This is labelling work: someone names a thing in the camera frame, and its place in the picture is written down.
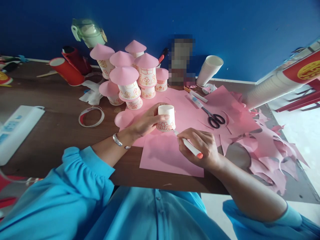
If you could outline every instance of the white baseboard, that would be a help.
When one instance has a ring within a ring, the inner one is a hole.
[[[34,58],[27,58],[29,61],[33,62],[50,62],[49,60],[41,60],[41,59],[34,59]],[[91,65],[93,68],[99,68],[98,65]],[[221,79],[221,78],[211,78],[209,81],[220,81],[220,82],[234,82],[234,83],[244,83],[244,84],[257,84],[257,82],[250,82],[250,81],[240,81],[240,80],[230,80],[230,79]]]

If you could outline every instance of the woman's right hand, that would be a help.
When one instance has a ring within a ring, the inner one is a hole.
[[[193,164],[207,170],[219,170],[223,167],[226,158],[218,153],[217,145],[212,133],[188,128],[177,135],[180,152]],[[199,159],[183,143],[182,139],[189,139],[190,142],[203,154]]]

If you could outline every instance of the glue stick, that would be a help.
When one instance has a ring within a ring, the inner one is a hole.
[[[188,98],[190,98],[190,100],[198,107],[198,108],[202,108],[203,104],[195,97],[193,96],[191,93],[188,94]]]

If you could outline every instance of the scissors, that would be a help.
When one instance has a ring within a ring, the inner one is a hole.
[[[210,124],[211,127],[218,129],[220,128],[221,124],[226,123],[226,120],[223,117],[221,117],[219,114],[212,114],[204,107],[202,107],[202,109],[209,115],[208,123]]]

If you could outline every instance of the white power strip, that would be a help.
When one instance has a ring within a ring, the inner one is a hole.
[[[0,129],[0,166],[5,165],[44,114],[44,107],[20,106]]]

